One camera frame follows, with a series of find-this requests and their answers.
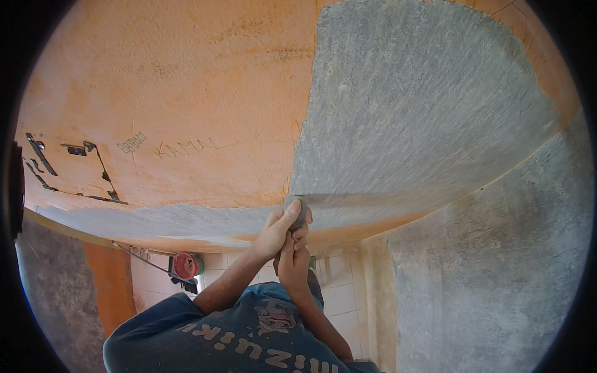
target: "hand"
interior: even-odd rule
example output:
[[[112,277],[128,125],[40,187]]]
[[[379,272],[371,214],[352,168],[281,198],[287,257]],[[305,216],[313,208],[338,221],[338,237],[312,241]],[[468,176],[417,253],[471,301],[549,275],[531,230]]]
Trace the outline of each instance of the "hand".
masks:
[[[304,246],[298,250],[294,249],[293,238],[290,232],[287,232],[284,246],[280,250],[279,263],[277,266],[274,264],[274,268],[277,268],[276,274],[280,278],[280,283],[291,298],[309,293],[307,285],[309,256],[309,250]]]
[[[270,260],[280,251],[286,240],[288,228],[296,221],[300,210],[300,200],[296,199],[286,211],[283,208],[278,208],[270,214],[263,230],[259,233],[259,237],[253,242],[253,248],[263,259],[266,261]],[[292,234],[295,249],[300,249],[307,245],[307,234],[309,233],[309,226],[307,224],[313,221],[311,209],[307,210],[305,221],[306,223]]]

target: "tiled wall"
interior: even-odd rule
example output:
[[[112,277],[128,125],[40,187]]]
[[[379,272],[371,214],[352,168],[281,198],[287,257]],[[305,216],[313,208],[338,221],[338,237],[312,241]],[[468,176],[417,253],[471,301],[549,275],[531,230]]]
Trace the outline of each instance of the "tiled wall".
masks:
[[[205,289],[219,278],[239,255],[200,254],[205,263],[205,271],[197,276],[198,290]],[[168,257],[165,255],[149,254],[149,261],[164,269],[168,268]],[[368,359],[367,293],[361,253],[344,254],[342,250],[336,250],[329,258],[317,260],[316,267],[324,296],[325,315],[346,339],[353,357]],[[170,282],[166,273],[135,257],[131,257],[131,274],[138,312],[183,291],[180,285]],[[263,266],[251,281],[251,285],[268,281],[279,281],[273,269],[273,261]],[[191,299],[195,298],[194,294],[185,293]]]

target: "person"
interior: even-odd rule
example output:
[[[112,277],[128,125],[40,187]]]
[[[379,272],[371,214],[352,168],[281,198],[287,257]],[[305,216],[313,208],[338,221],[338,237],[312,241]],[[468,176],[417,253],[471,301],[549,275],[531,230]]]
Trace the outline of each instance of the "person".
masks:
[[[378,372],[354,361],[324,316],[309,269],[308,223],[288,229],[301,210],[277,209],[250,248],[193,301],[179,293],[132,317],[106,340],[106,370],[120,372]],[[280,283],[248,286],[269,260]]]

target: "blue t-shirt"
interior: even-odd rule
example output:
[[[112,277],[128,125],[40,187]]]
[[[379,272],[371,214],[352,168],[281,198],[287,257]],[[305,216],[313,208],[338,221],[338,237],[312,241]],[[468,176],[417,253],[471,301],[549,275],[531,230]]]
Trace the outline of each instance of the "blue t-shirt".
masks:
[[[172,295],[119,326],[103,354],[110,373],[379,372],[339,361],[279,283],[249,286],[234,307],[208,316],[186,294]]]

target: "bucket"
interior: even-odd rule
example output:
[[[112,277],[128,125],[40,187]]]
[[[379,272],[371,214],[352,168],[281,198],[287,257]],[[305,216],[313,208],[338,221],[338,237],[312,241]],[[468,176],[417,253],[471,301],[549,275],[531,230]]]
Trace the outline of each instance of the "bucket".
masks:
[[[190,280],[203,273],[205,264],[198,255],[180,252],[172,259],[172,270],[174,274],[183,280]]]

